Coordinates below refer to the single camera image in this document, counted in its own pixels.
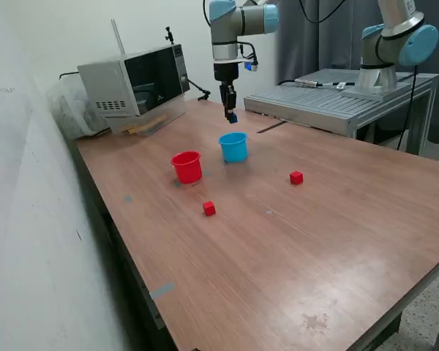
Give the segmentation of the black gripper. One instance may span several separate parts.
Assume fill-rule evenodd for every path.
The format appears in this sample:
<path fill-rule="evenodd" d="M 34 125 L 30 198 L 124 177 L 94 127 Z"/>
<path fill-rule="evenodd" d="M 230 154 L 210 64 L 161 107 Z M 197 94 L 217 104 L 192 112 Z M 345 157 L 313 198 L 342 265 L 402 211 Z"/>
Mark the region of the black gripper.
<path fill-rule="evenodd" d="M 221 82 L 220 95 L 227 120 L 237 119 L 237 115 L 234 112 L 236 108 L 236 91 L 232 84 L 238 77 L 239 64 L 237 62 L 214 64 L 214 78 Z"/>

